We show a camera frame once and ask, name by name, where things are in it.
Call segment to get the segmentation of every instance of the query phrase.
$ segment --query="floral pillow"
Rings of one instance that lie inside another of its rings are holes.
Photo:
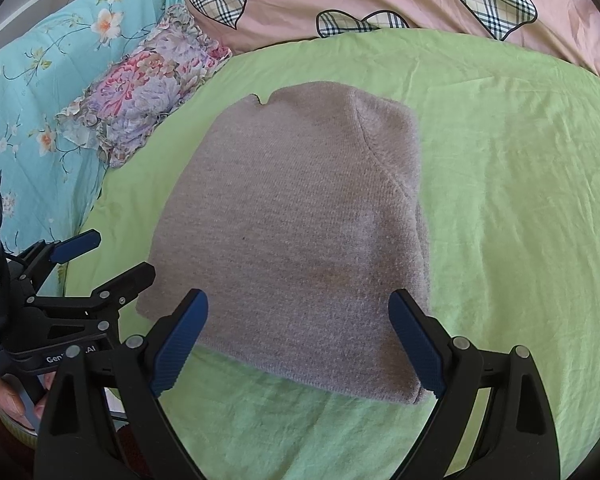
[[[115,16],[98,18],[101,34],[118,27]],[[184,5],[171,6],[134,51],[56,116],[58,133],[119,168],[230,57]]]

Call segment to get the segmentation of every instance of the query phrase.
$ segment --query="human hand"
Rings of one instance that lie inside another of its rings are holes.
[[[43,384],[45,389],[51,389],[54,382],[55,372],[45,374]],[[46,396],[36,404],[34,412],[37,418],[42,419],[42,413],[45,411]],[[25,417],[24,403],[16,391],[6,382],[0,379],[0,409],[9,415],[13,420],[23,425],[25,428],[31,428],[31,424]]]

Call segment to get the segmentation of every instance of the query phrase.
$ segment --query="gray knit beanie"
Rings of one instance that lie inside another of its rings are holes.
[[[273,374],[358,397],[422,391],[387,314],[429,300],[416,121],[335,83],[227,108],[179,178],[153,236],[157,320],[204,290],[200,343]]]

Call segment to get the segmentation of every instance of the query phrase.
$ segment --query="green bed sheet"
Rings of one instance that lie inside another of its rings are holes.
[[[102,245],[71,264],[67,294],[88,294],[147,258],[171,189],[228,105],[315,80],[416,111],[433,312],[478,348],[530,347],[566,478],[600,436],[600,79],[558,59],[432,30],[345,34],[235,57],[107,173],[84,226],[100,231]],[[122,336],[149,327],[133,305],[123,309]],[[330,394],[202,348],[161,397],[210,480],[387,479],[433,401]],[[473,417],[454,468],[477,429]]]

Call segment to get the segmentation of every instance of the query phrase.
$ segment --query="finger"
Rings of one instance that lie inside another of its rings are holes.
[[[0,408],[13,418],[24,416],[24,403],[18,394],[3,380],[0,380]]]
[[[45,374],[45,389],[46,390],[50,390],[52,384],[54,383],[54,379],[56,378],[56,373],[55,372],[49,372],[48,374]]]
[[[37,403],[35,408],[33,409],[33,412],[35,413],[36,417],[39,418],[40,420],[42,420],[42,415],[45,412],[45,406],[46,406],[46,396],[44,396],[42,398],[42,400],[40,400],[40,402]]]

